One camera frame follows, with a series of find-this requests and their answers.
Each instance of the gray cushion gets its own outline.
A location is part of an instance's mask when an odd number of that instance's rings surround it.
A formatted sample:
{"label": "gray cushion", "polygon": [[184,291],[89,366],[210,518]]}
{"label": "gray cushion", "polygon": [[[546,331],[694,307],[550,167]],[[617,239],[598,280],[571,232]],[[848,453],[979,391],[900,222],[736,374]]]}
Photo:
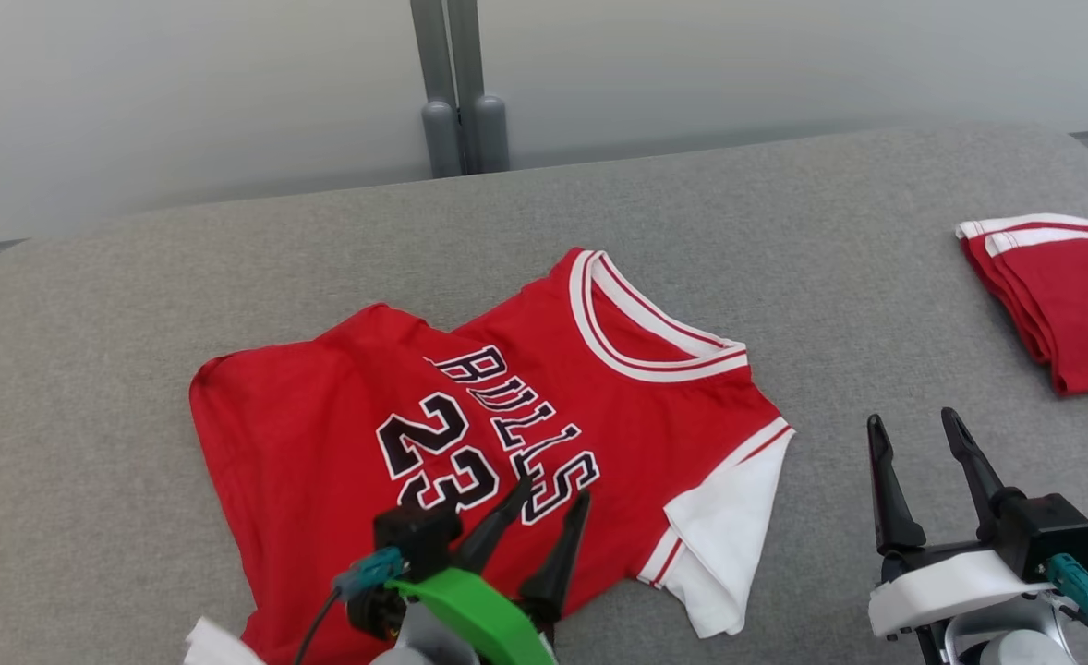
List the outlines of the gray cushion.
{"label": "gray cushion", "polygon": [[240,630],[252,599],[186,404],[207,358],[375,300],[452,328],[573,245],[745,341],[799,434],[742,635],[696,640],[675,599],[625,582],[561,624],[562,662],[919,662],[865,617],[869,412],[934,542],[975,526],[942,406],[1007,483],[1088,514],[1088,396],[1054,396],[952,234],[1030,211],[1088,217],[1088,150],[965,125],[182,208],[9,249],[0,664],[177,662],[199,614]]}

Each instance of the white stripe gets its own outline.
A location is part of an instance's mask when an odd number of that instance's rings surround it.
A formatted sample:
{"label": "white stripe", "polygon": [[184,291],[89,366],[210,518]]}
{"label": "white stripe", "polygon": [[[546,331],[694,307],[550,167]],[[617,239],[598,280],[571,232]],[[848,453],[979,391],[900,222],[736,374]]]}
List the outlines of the white stripe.
{"label": "white stripe", "polygon": [[1088,231],[1077,231],[1073,229],[1022,229],[1021,231],[1005,231],[1003,233],[992,233],[984,241],[987,248],[987,256],[994,257],[997,254],[1043,245],[1047,243],[1064,243],[1064,241],[1088,241]]}
{"label": "white stripe", "polygon": [[[703,340],[696,340],[696,337],[689,337],[684,333],[679,332],[666,324],[665,321],[658,319],[655,315],[646,311],[644,307],[640,306],[636,300],[633,300],[632,295],[629,292],[621,288],[619,283],[615,282],[614,279],[609,278],[606,271],[598,270],[602,268],[604,261],[607,261],[605,253],[597,253],[588,262],[586,269],[588,276],[584,280],[584,303],[588,304],[588,311],[583,308],[583,312],[590,317],[590,328],[594,335],[597,336],[597,341],[602,345],[606,353],[613,355],[613,357],[619,359],[619,361],[627,365],[641,365],[644,368],[679,368],[679,367],[700,367],[701,365],[706,365],[713,362],[714,355],[720,355],[722,346],[709,345]],[[648,330],[651,333],[670,342],[672,345],[678,346],[679,349],[693,354],[696,357],[689,359],[679,359],[679,361],[651,361],[651,359],[635,359],[621,354],[615,348],[615,345],[610,344],[610,341],[606,337],[606,333],[597,324],[597,315],[594,312],[594,307],[592,303],[594,301],[594,284],[597,284],[603,294],[606,294],[607,298],[615,304],[617,308],[627,315],[630,320],[635,321],[640,327]],[[733,342],[733,350],[743,350],[745,346],[739,345]]]}
{"label": "white stripe", "polygon": [[[730,452],[730,454],[727,455],[727,457],[725,457],[725,459],[708,473],[708,479],[712,479],[714,476],[719,476],[721,472],[729,470],[729,468],[737,467],[737,465],[742,463],[742,459],[745,459],[747,455],[752,454],[752,452],[761,448],[762,446],[767,445],[767,443],[771,441],[778,432],[786,430],[786,427],[789,426],[790,424],[786,421],[786,418],[779,417],[774,419],[769,422],[769,424],[757,430],[751,438],[745,439],[745,441],[742,442],[742,445],[733,448],[733,452]],[[793,435],[793,433],[794,430],[786,430],[786,436]]]}
{"label": "white stripe", "polygon": [[1088,219],[1085,218],[1068,214],[1042,213],[1026,214],[1021,217],[1005,217],[1000,219],[980,219],[975,220],[974,222],[963,222],[959,224],[959,227],[954,231],[954,235],[956,235],[957,238],[978,238],[979,235],[988,235],[988,233],[997,233],[1009,229],[1015,229],[1016,226],[1024,226],[1026,223],[1062,223],[1065,224],[1065,226],[1088,227]]}
{"label": "white stripe", "polygon": [[[743,348],[743,345],[738,344],[738,342],[718,337],[713,335],[712,332],[704,332],[704,330],[692,328],[671,319],[655,303],[640,294],[627,278],[621,276],[620,270],[617,269],[617,266],[615,266],[615,262],[610,260],[606,253],[601,253],[598,259],[599,264],[606,268],[606,272],[594,272],[594,280],[597,282],[597,285],[604,294],[610,297],[611,300],[615,300],[617,306],[623,308],[623,311],[628,311],[630,319],[635,320],[636,323],[650,330],[650,332],[662,336],[689,354],[697,355],[697,357],[716,353],[722,346],[742,346]],[[610,295],[611,292],[613,294],[620,294],[619,297]]]}
{"label": "white stripe", "polygon": [[639,581],[648,584],[653,582],[655,577],[664,571],[667,557],[671,554],[671,547],[675,547],[678,542],[679,535],[676,535],[676,531],[670,528],[664,531],[663,538],[658,539],[657,545],[651,551],[651,558],[646,559],[646,565],[642,567],[642,571],[639,571]]}
{"label": "white stripe", "polygon": [[[585,345],[590,347],[591,352],[601,361],[615,371],[619,371],[620,374],[630,375],[630,378],[640,381],[656,383],[675,383],[703,379],[706,375],[721,374],[725,371],[749,365],[746,354],[742,353],[745,350],[745,345],[714,336],[721,340],[721,344],[727,345],[724,348],[717,348],[717,346],[706,344],[704,341],[688,336],[687,333],[671,325],[665,327],[663,325],[662,317],[645,311],[645,308],[642,308],[638,300],[633,299],[633,295],[630,292],[617,287],[617,290],[606,290],[604,292],[615,303],[615,306],[620,308],[623,315],[630,317],[630,320],[635,321],[640,327],[651,330],[652,333],[656,333],[659,337],[671,342],[676,346],[680,346],[684,350],[693,346],[689,341],[695,342],[696,345],[700,345],[701,349],[707,346],[712,350],[710,354],[704,357],[671,362],[642,361],[642,359],[626,357],[626,355],[619,353],[619,350],[608,343],[606,333],[598,328],[597,319],[592,315],[592,284],[596,279],[592,273],[598,269],[598,266],[594,261],[597,261],[602,257],[604,257],[604,253],[592,253],[590,249],[585,249],[585,251],[578,255],[578,259],[573,261],[572,270],[569,273],[569,300],[573,320],[578,324],[578,331],[581,333]],[[590,274],[586,274],[586,269],[590,270]],[[626,279],[622,279],[621,282],[629,284],[626,282]],[[590,305],[590,312],[585,311],[586,303]],[[691,327],[684,327],[684,329],[694,330]],[[666,371],[657,371],[658,369],[666,369]]]}

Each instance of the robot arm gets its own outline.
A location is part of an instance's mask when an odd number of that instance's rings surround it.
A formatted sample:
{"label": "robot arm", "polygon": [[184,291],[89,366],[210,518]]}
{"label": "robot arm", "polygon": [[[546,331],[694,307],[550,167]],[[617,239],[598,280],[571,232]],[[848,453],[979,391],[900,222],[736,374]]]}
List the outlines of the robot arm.
{"label": "robot arm", "polygon": [[[555,665],[553,624],[577,567],[590,493],[579,492],[547,559],[520,584],[519,601],[480,576],[531,490],[531,479],[520,479],[453,552],[449,543],[462,530],[453,505],[397,506],[376,516],[376,551],[334,578],[327,605],[344,601],[355,628],[395,639],[380,665]],[[319,619],[307,641],[317,626]]]}
{"label": "robot arm", "polygon": [[975,540],[928,546],[895,477],[885,424],[868,419],[877,552],[885,557],[869,602],[875,635],[916,632],[928,665],[1009,662],[1009,649],[1035,648],[1051,653],[1050,662],[1060,653],[1073,662],[1061,627],[1064,616],[1088,626],[1088,519],[1055,493],[1027,497],[1004,487],[954,409],[942,409],[942,427],[979,526]]}

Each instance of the red shorts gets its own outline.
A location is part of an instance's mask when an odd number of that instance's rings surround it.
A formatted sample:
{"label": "red shorts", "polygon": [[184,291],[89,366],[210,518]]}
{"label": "red shorts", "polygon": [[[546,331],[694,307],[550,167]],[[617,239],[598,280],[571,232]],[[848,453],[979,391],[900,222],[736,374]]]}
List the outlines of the red shorts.
{"label": "red shorts", "polygon": [[972,268],[1007,308],[1060,394],[1088,392],[1088,219],[1025,215],[959,224]]}

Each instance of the red jersey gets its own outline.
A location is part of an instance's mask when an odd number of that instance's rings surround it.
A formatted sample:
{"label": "red jersey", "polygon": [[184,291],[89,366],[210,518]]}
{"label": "red jersey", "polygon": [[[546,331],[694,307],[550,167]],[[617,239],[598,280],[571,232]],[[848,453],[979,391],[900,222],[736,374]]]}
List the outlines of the red jersey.
{"label": "red jersey", "polygon": [[[526,475],[531,501],[484,571],[502,593],[590,489],[566,613],[636,577],[684,601],[700,635],[738,631],[792,436],[745,345],[671,320],[582,249],[454,332],[379,304],[309,342],[211,359],[190,401],[257,601],[243,639],[270,664],[370,554],[372,517],[450,501],[469,530]],[[308,658],[383,648],[333,612]]]}

